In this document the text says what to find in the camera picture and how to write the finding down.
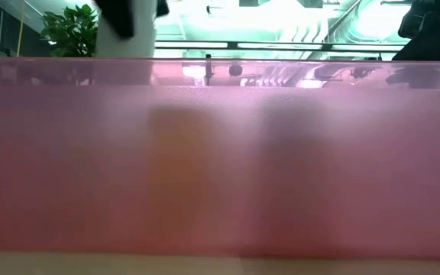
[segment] pink frosted glass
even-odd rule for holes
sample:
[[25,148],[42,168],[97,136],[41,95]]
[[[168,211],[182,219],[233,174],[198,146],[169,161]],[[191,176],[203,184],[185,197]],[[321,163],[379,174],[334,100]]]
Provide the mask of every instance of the pink frosted glass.
[[232,64],[0,59],[0,251],[440,259],[440,64]]

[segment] potted plant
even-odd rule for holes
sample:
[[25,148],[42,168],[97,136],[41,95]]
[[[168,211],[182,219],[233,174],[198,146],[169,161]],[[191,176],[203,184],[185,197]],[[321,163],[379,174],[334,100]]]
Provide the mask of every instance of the potted plant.
[[45,12],[41,36],[51,44],[52,57],[94,57],[97,14],[89,5],[65,8],[63,15]]

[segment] pink surface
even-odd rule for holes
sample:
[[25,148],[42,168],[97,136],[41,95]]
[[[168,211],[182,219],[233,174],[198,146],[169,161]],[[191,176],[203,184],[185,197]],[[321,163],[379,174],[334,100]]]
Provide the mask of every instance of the pink surface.
[[0,251],[440,259],[439,89],[217,76],[0,83]]

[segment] ceiling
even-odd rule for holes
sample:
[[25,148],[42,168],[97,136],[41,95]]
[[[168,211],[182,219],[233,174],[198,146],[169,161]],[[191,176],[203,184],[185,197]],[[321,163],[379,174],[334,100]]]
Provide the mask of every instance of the ceiling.
[[[361,1],[356,9],[351,6]],[[157,19],[158,40],[269,41],[269,42],[384,42],[403,44],[395,35],[409,6],[383,6],[381,0],[338,0],[338,5],[304,8],[298,0],[268,0],[258,7],[239,7],[239,0],[169,0],[171,14]],[[92,0],[26,0],[24,21],[36,31],[45,11],[62,12],[66,6],[92,4]],[[208,15],[205,7],[211,7]],[[21,3],[0,0],[15,17]],[[313,58],[310,52],[272,50],[210,50],[214,57]],[[204,57],[204,50],[158,50],[159,57]]]

